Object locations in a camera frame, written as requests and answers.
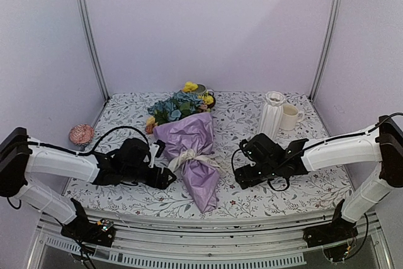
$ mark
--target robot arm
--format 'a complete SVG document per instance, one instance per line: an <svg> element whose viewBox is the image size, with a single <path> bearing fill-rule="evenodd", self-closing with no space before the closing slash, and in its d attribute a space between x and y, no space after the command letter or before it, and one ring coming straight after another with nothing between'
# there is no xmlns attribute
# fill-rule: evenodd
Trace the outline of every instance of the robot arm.
<svg viewBox="0 0 403 269"><path fill-rule="evenodd" d="M242 189L275 177L287 181L321 168L376 162L376 168L361 186L336 207L332 222L304 230L308 246L343 241L357 235L356 222L372 206L394 188L403 187L403 132L390 119L380 117L379 123L356 133L325 140L296 140L284 150L264 134L239 144L242 153L253 164L234 170ZM345 252L329 248L333 261L343 260Z"/></svg>
<svg viewBox="0 0 403 269"><path fill-rule="evenodd" d="M0 144L0 196L23 200L57 219L62 235L78 241L111 246L115 236L112 222L90 223L81 204L62 197L37 180L32 173L48 173L87 181L94 185L117 185L123 181L145 183L166 189L176 176L154 165L164 143L150 146L139 139L127 139L108 154L74 152L29 138L17 128Z"/></svg>

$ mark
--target white ribbon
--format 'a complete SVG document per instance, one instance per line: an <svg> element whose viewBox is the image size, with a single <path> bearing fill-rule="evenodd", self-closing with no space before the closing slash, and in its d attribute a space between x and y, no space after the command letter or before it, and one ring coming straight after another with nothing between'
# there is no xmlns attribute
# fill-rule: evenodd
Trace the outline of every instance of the white ribbon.
<svg viewBox="0 0 403 269"><path fill-rule="evenodd" d="M173 172L176 171L184 162L186 162L187 160L197 160L197 161L201 161L201 162L206 162L207 164L214 166L216 168L220 168L220 165L214 161L213 159L210 159L207 156L204 155L200 155L197 156L196 152L193 149L188 149L187 151L183 151L181 152L181 154L174 158L171 162L169 162L168 164L168 168Z"/></svg>

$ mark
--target white mug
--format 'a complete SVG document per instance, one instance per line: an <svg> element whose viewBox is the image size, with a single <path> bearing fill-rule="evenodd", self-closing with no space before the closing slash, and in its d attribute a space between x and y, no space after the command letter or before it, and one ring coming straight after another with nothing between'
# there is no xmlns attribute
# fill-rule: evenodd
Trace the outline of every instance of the white mug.
<svg viewBox="0 0 403 269"><path fill-rule="evenodd" d="M304 118L305 113L302 110L298 110L292 104L284 103L280 128L283 130L293 130L297 126L297 123L301 122Z"/></svg>

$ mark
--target floral tablecloth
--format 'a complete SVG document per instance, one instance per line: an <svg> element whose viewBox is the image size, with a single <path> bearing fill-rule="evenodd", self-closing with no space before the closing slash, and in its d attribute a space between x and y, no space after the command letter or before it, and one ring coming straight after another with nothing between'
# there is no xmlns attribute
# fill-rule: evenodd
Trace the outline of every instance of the floral tablecloth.
<svg viewBox="0 0 403 269"><path fill-rule="evenodd" d="M131 125L145 129L147 108L169 93L115 94L107 104L97 126L94 142L109 129ZM178 179L167 189L158 190L139 186L94 186L71 179L65 195L79 200L83 206L133 215L154 215L187 219L245 218L288 215L314 210L325 210L351 193L351 184L343 167L322 169L305 176L291 178L285 192L274 192L267 184L242 190L235 182L230 158L241 139L255 134L264 102L264 93L231 92L215 94L217 104L212 111L215 128L215 147L211 157L221 165L221 179L217 188L218 208L201 214L189 196L177 171ZM280 130L276 141L286 147L295 139L326 137L319 117L308 98L302 94L286 94L289 103L305 111L305 120L293 131ZM118 130L99 145L98 150L108 152L120 147L127 137L137 136L131 130ZM240 154L236 167L246 162ZM157 163L167 165L165 159ZM274 188L285 186L278 178Z"/></svg>

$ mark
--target purple wrapping paper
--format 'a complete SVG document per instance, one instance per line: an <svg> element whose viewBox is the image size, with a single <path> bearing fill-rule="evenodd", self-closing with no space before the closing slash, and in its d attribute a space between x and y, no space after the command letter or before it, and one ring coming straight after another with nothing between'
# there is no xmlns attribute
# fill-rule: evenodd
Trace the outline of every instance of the purple wrapping paper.
<svg viewBox="0 0 403 269"><path fill-rule="evenodd" d="M168 160L192 149L196 155L210 154L213 149L213 119L210 113L198 113L180 121L154 128L157 139L165 142ZM196 159L184 162L183 182L202 213L217 208L215 188L219 172L210 164Z"/></svg>

